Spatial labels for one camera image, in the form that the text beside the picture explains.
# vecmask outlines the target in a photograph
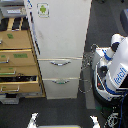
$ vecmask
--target white refrigerator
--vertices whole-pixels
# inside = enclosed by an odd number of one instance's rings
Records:
[[[24,0],[47,99],[77,98],[91,0]]]

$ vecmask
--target gray floor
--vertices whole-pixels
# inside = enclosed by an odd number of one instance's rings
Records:
[[[92,0],[89,28],[87,33],[85,52],[91,55],[91,45],[102,47],[110,46],[111,36],[120,33],[126,36],[120,23],[120,12],[128,8],[128,1],[120,0]],[[93,97],[90,80],[90,67],[81,72],[80,89],[86,94],[78,92],[77,99],[47,100],[45,98],[20,99],[18,105],[0,104],[0,128],[26,128],[31,114],[38,112],[38,125],[79,125],[83,128],[92,128],[91,115],[97,116],[101,128],[105,119],[96,109],[96,100]]]

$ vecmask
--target handle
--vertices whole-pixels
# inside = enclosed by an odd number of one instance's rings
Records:
[[[52,82],[54,82],[56,84],[66,84],[70,81],[69,80],[53,80]]]
[[[57,66],[64,66],[64,65],[66,65],[66,64],[69,64],[69,63],[71,63],[70,61],[68,61],[68,62],[64,62],[64,63],[56,63],[55,61],[51,61],[50,62],[51,64],[54,64],[54,65],[57,65]]]
[[[0,44],[2,44],[2,40],[0,40]]]
[[[9,62],[9,59],[7,59],[7,61],[1,61],[0,64],[5,64],[5,63],[8,63]]]
[[[16,71],[14,72],[9,72],[9,73],[0,73],[0,75],[15,75]]]
[[[6,91],[3,91],[3,88],[5,88],[4,86],[1,87],[1,92],[19,92],[19,86],[17,88],[17,90],[6,90]]]

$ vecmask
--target freezer drawer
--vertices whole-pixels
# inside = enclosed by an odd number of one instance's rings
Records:
[[[39,92],[38,78],[27,82],[0,82],[0,93]]]
[[[42,78],[79,77],[82,59],[58,59],[38,61]]]
[[[0,49],[31,48],[28,32],[25,30],[0,32],[0,42]]]
[[[25,17],[26,11],[24,6],[6,6],[0,7],[4,17]]]
[[[79,79],[44,79],[47,99],[77,98]]]
[[[0,66],[35,65],[31,49],[0,50]]]
[[[19,67],[0,67],[0,77],[35,76],[38,75],[36,65]]]

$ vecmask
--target refrigerator door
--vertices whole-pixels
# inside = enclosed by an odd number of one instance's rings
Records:
[[[83,55],[91,0],[24,0],[24,3],[38,59]]]

